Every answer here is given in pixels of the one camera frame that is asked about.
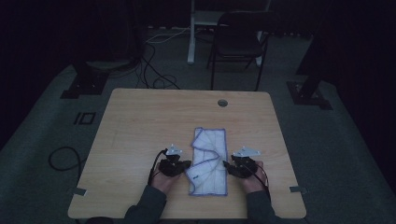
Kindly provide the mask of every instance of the chair backrest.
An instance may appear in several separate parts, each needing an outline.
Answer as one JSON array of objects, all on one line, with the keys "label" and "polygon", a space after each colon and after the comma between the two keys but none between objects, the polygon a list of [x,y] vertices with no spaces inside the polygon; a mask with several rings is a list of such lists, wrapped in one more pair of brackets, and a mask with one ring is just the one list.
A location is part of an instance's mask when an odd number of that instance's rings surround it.
[{"label": "chair backrest", "polygon": [[227,26],[235,30],[276,32],[279,17],[272,11],[229,11],[218,20],[218,28]]}]

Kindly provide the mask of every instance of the dark background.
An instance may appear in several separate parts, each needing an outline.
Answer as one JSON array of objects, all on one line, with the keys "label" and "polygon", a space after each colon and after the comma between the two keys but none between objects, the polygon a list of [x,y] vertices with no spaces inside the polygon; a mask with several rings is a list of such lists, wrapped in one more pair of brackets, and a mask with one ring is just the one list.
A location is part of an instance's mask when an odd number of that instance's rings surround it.
[{"label": "dark background", "polygon": [[[197,0],[197,9],[261,8],[263,1]],[[78,55],[85,61],[138,57],[136,36],[190,25],[186,0],[2,1],[3,147],[52,79]],[[396,6],[386,0],[279,0],[271,5],[285,35],[313,38],[298,74],[338,90],[393,190],[396,121]]]}]

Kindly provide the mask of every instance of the towel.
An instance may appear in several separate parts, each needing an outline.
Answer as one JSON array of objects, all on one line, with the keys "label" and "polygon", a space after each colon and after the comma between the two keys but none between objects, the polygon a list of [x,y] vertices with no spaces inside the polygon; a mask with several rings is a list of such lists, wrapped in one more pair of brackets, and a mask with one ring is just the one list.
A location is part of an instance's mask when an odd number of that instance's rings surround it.
[{"label": "towel", "polygon": [[224,129],[195,129],[192,167],[186,171],[191,196],[227,196],[226,135]]}]

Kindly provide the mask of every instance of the gray floor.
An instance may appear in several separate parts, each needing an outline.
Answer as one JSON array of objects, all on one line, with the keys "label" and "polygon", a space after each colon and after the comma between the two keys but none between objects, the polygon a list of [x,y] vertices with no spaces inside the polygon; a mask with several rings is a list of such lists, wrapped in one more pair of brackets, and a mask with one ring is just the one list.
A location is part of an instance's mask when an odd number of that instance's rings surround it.
[{"label": "gray floor", "polygon": [[[187,65],[188,43],[187,36],[180,35],[153,44],[156,54],[151,64],[163,75],[175,76],[177,85],[183,90],[208,90],[210,72],[205,64],[210,45],[197,41],[196,62]],[[286,81],[305,80],[294,74],[309,43],[299,37],[271,39],[259,88],[272,96],[298,182],[308,190],[303,195],[306,220],[312,224],[396,223],[395,195],[376,167],[335,87],[324,82],[319,86],[333,110],[294,105],[290,98]],[[151,48],[147,48],[147,59],[151,52]],[[114,65],[93,64],[102,68]],[[218,71],[215,90],[251,91],[258,68],[250,66],[245,71],[243,64],[220,64]],[[145,88],[137,82],[136,72],[120,72],[112,74],[102,95],[60,99],[75,74],[72,67],[67,67],[52,81],[0,151],[1,224],[75,223],[67,216],[67,209],[78,170],[52,170],[48,164],[49,154],[58,147],[69,146],[74,147],[81,158],[87,157],[112,90],[135,88],[136,85]],[[152,83],[156,75],[148,70],[147,77]],[[96,112],[93,124],[74,124],[79,112]],[[56,154],[54,163],[67,166],[76,163],[76,158],[71,151],[65,151]],[[306,223],[302,219],[287,221]]]}]

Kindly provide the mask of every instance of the hand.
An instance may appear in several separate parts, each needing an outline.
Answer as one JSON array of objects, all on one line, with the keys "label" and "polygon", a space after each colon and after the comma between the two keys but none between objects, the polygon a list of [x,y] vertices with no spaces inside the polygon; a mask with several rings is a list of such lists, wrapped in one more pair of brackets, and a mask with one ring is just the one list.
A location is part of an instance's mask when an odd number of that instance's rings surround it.
[{"label": "hand", "polygon": [[[262,161],[256,161],[256,164],[262,168]],[[256,176],[262,181],[262,183],[267,182],[267,177],[261,168],[257,169]],[[240,178],[241,184],[244,187],[245,193],[249,194],[251,192],[265,190],[262,183],[256,178],[256,176],[251,175],[248,178]]]},{"label": "hand", "polygon": [[153,173],[154,177],[152,178],[151,186],[162,191],[164,194],[167,194],[172,188],[173,184],[180,178],[180,175],[167,176],[161,173],[158,168],[159,163],[157,163]]}]

